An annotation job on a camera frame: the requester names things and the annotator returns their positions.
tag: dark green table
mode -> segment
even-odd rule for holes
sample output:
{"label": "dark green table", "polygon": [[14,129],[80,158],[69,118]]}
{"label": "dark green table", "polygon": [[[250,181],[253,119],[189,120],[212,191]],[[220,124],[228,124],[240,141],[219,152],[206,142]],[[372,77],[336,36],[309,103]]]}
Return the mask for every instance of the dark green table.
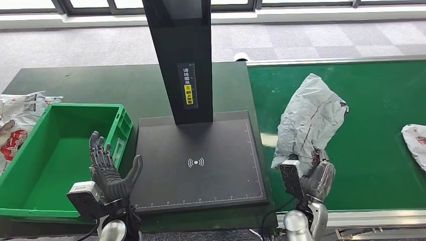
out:
{"label": "dark green table", "polygon": [[[357,215],[359,222],[350,222],[349,226],[363,223],[380,226],[386,223],[374,220],[380,213],[382,220],[393,219],[394,215],[404,223],[426,224],[426,174],[410,156],[400,134],[406,124],[426,125],[423,97],[426,61],[332,60],[250,63],[248,67],[257,117],[251,96],[247,96],[250,86],[242,84],[248,77],[243,63],[213,65],[214,109],[247,109],[252,121],[257,119],[262,133],[276,134],[286,104],[309,73],[321,76],[330,89],[348,103],[345,122],[326,149],[337,169],[335,183],[325,202],[331,211],[329,223],[333,223],[333,227],[339,227],[340,219],[345,221],[341,218],[343,215],[346,219]],[[171,115],[165,89],[156,81],[161,83],[156,65],[22,69],[4,93],[47,90],[49,95],[64,95],[65,101],[123,103],[137,123],[141,117]],[[229,89],[218,88],[223,81],[227,81]],[[144,101],[144,96],[153,96],[156,101]],[[259,147],[257,130],[255,136]],[[129,143],[134,143],[135,138],[133,132]],[[134,145],[127,146],[122,172],[129,169],[133,150]],[[283,191],[279,171],[268,168],[274,149],[264,147],[263,151],[264,177],[272,189],[268,195],[275,206],[279,206],[289,197]],[[158,232],[258,227],[260,217],[270,208],[227,208],[146,217],[142,229]],[[390,210],[393,214],[379,210]],[[365,219],[360,218],[363,213],[366,213]],[[24,233],[20,230],[24,227],[22,223],[11,224],[12,234]],[[272,217],[268,225],[274,224]],[[34,225],[52,228],[60,224]],[[77,230],[76,225],[68,225]],[[82,227],[80,233],[88,230],[87,226],[77,226]],[[1,228],[0,231],[11,233]]]}
{"label": "dark green table", "polygon": [[[249,112],[260,166],[262,172],[267,173],[245,63],[214,63],[212,72],[214,112]],[[4,93],[24,94],[38,90],[46,90],[52,96],[64,96],[63,102],[123,104],[134,127],[120,165],[121,173],[127,173],[131,167],[139,119],[172,115],[158,65],[22,69]],[[267,176],[264,176],[264,183],[266,195],[272,197]],[[256,228],[264,214],[274,209],[273,198],[270,200],[269,205],[144,216],[142,231]],[[267,225],[276,225],[273,215]]]}

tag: scanning platform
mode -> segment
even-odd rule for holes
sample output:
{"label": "scanning platform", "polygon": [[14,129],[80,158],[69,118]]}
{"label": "scanning platform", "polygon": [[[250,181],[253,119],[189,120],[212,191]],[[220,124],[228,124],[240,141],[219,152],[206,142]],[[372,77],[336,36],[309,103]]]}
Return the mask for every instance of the scanning platform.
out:
{"label": "scanning platform", "polygon": [[140,119],[137,145],[137,213],[267,203],[247,111],[177,126],[172,116]]}

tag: crumpled plastic bag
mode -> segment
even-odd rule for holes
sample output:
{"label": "crumpled plastic bag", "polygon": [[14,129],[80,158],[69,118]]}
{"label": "crumpled plastic bag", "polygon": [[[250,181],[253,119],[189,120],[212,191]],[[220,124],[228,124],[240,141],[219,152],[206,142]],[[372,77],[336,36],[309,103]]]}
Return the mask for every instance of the crumpled plastic bag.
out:
{"label": "crumpled plastic bag", "polygon": [[411,155],[426,172],[426,126],[406,125],[401,133]]}
{"label": "crumpled plastic bag", "polygon": [[26,95],[0,95],[0,176],[28,137],[47,105],[61,102],[62,96],[45,91]]}
{"label": "crumpled plastic bag", "polygon": [[281,116],[271,168],[277,168],[294,154],[300,161],[300,175],[307,175],[315,166],[318,151],[326,148],[348,111],[344,100],[319,76],[310,74]]}

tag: red printed plastic bag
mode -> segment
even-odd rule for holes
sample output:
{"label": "red printed plastic bag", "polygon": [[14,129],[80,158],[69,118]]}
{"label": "red printed plastic bag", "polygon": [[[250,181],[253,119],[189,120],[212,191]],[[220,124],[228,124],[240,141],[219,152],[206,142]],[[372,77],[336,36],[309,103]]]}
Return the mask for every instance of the red printed plastic bag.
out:
{"label": "red printed plastic bag", "polygon": [[13,160],[47,104],[44,91],[0,95],[0,175]]}

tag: robotic hand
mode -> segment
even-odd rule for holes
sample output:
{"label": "robotic hand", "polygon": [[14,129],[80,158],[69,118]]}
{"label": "robotic hand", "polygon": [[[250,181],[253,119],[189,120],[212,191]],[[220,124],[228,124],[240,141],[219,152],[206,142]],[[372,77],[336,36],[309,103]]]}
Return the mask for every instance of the robotic hand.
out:
{"label": "robotic hand", "polygon": [[309,174],[301,177],[298,160],[287,160],[279,166],[286,192],[297,198],[295,209],[284,217],[290,241],[320,241],[327,226],[328,213],[323,201],[330,192],[336,170],[325,151],[318,150],[316,157]]}
{"label": "robotic hand", "polygon": [[67,197],[83,219],[97,219],[99,240],[141,240],[141,220],[129,197],[141,174],[142,158],[135,156],[133,167],[122,179],[112,161],[111,144],[104,149],[103,142],[96,131],[90,136],[92,181],[75,183]]}
{"label": "robotic hand", "polygon": [[104,138],[97,131],[90,136],[90,159],[92,165],[89,167],[92,180],[102,190],[105,200],[112,202],[122,198],[129,198],[135,186],[136,180],[141,174],[143,162],[141,155],[133,159],[133,167],[127,176],[122,179],[111,160],[111,144],[107,143],[103,148]]}

